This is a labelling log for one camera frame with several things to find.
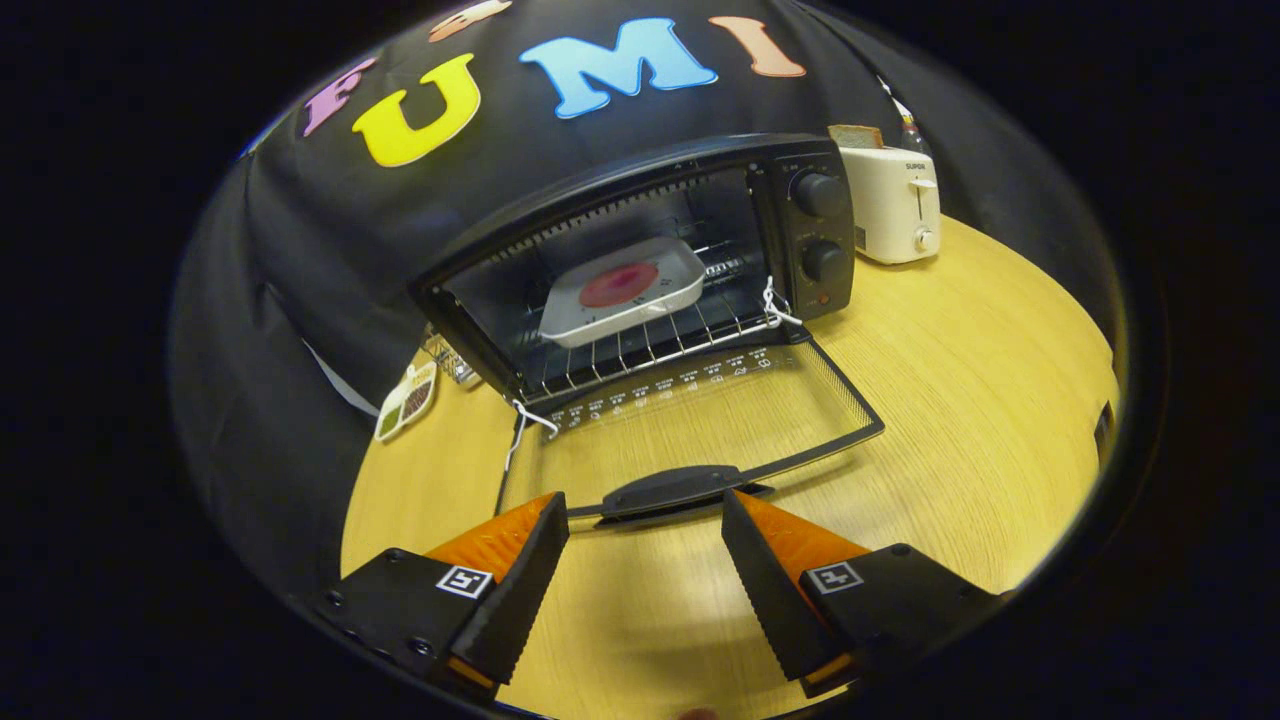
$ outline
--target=blue letter m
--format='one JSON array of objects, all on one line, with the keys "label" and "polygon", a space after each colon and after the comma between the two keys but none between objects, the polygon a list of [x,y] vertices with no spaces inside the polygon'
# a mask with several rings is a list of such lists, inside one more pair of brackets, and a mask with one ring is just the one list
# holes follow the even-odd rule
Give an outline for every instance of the blue letter m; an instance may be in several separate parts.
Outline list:
[{"label": "blue letter m", "polygon": [[559,118],[575,118],[609,104],[609,94],[593,90],[586,76],[625,95],[640,94],[640,73],[648,64],[653,69],[649,85],[658,90],[678,90],[716,82],[716,73],[698,64],[671,28],[671,18],[640,18],[618,28],[613,50],[591,45],[576,37],[559,37],[525,50],[522,63],[538,63],[547,70],[561,104]]}]

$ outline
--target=black knob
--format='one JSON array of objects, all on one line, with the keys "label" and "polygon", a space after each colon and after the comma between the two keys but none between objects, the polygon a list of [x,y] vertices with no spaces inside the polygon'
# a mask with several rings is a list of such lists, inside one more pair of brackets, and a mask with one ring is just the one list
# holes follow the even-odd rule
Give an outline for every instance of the black knob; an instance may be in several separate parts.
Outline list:
[{"label": "black knob", "polygon": [[833,218],[849,208],[849,188],[822,173],[805,173],[795,187],[800,209],[814,218]]},{"label": "black knob", "polygon": [[822,282],[849,274],[850,263],[844,247],[829,240],[819,240],[804,249],[800,268],[809,279]]}]

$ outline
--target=red food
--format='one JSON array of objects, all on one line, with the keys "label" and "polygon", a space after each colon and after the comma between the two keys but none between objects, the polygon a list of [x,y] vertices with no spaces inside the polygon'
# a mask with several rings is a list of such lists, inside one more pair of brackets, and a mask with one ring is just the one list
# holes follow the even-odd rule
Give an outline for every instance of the red food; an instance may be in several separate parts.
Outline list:
[{"label": "red food", "polygon": [[595,275],[586,283],[577,301],[584,307],[611,307],[637,297],[658,279],[653,263],[631,263]]}]

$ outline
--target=screw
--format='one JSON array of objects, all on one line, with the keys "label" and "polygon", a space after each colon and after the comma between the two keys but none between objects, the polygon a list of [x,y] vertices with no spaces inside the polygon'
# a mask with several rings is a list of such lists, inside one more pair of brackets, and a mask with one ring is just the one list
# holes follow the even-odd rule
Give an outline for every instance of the screw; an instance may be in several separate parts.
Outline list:
[{"label": "screw", "polygon": [[419,655],[435,657],[435,652],[431,650],[431,643],[424,641],[422,638],[410,638],[408,648]]}]

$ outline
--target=white string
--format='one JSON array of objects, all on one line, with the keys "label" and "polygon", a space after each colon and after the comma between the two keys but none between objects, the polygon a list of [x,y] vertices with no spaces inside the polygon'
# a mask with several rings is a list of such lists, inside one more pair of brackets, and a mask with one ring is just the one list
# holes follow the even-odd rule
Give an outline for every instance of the white string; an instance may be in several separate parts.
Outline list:
[{"label": "white string", "polygon": [[512,400],[512,405],[516,407],[516,413],[520,413],[520,427],[516,428],[516,442],[511,443],[511,450],[507,451],[507,464],[502,466],[503,471],[511,470],[511,456],[516,454],[516,448],[520,447],[520,439],[525,437],[525,423],[532,420],[535,423],[541,423],[552,429],[552,434],[547,436],[547,439],[554,439],[559,434],[559,425],[552,423],[547,418],[534,415],[525,409],[525,405],[518,400]]},{"label": "white string", "polygon": [[803,325],[804,320],[796,319],[787,315],[773,304],[773,275],[769,275],[768,282],[764,283],[764,314],[769,316],[765,324],[771,328],[776,328],[786,320],[794,325]]}]

